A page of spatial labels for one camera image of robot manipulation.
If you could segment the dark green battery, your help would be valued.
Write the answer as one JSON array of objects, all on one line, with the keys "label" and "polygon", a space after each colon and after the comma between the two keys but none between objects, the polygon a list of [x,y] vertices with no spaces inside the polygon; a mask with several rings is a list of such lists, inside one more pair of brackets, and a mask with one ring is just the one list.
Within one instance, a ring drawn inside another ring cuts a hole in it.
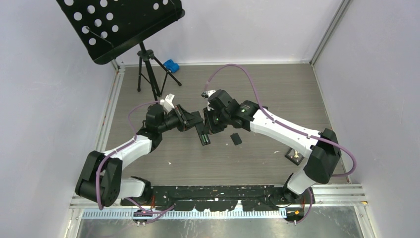
[{"label": "dark green battery", "polygon": [[203,145],[208,145],[210,144],[210,140],[207,134],[203,133],[202,135],[202,144]]}]

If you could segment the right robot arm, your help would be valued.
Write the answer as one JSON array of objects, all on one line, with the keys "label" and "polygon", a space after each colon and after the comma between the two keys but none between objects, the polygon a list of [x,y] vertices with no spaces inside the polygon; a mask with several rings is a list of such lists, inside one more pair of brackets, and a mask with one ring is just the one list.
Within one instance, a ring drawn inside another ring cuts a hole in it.
[{"label": "right robot arm", "polygon": [[298,151],[307,158],[304,167],[292,173],[283,186],[283,198],[296,203],[305,190],[316,183],[329,183],[341,158],[336,134],[307,129],[284,120],[257,103],[245,100],[238,103],[225,90],[202,93],[207,100],[203,109],[205,127],[211,134],[224,131],[229,125],[270,137]]}]

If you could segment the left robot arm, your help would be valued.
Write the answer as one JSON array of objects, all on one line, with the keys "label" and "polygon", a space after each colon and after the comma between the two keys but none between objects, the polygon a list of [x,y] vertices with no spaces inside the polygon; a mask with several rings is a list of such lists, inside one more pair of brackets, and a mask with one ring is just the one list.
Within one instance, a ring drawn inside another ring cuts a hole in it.
[{"label": "left robot arm", "polygon": [[191,128],[197,130],[202,145],[209,144],[203,132],[204,120],[198,111],[188,112],[180,105],[167,111],[162,105],[150,105],[142,127],[127,142],[105,152],[88,154],[75,186],[76,195],[96,202],[99,209],[126,197],[147,205],[152,198],[150,182],[139,177],[123,179],[123,170],[156,150],[163,133],[172,129],[185,132]]}]

